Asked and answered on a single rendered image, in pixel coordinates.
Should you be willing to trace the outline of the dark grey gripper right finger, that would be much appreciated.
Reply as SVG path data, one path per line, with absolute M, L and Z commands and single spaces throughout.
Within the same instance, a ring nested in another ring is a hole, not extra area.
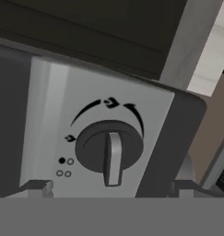
M 170 183 L 169 197 L 173 198 L 224 198 L 224 194 L 206 190 L 191 180 L 177 180 Z

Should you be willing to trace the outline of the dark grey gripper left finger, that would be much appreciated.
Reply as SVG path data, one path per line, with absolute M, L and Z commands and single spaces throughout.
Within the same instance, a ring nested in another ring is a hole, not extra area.
M 9 198 L 52 198 L 52 180 L 29 180 L 24 183 L 16 193 Z

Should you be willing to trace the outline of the black stove knob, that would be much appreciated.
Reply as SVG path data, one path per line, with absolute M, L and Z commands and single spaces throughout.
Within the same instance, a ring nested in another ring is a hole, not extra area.
M 106 187 L 117 187 L 122 184 L 124 170 L 140 159 L 143 149 L 143 138 L 132 125 L 104 120 L 79 134 L 75 152 L 84 168 L 103 174 Z

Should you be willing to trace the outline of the dark cupboard door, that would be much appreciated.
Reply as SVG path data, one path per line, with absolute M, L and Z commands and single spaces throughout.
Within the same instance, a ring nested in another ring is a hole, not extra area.
M 187 0 L 0 0 L 0 38 L 158 80 Z

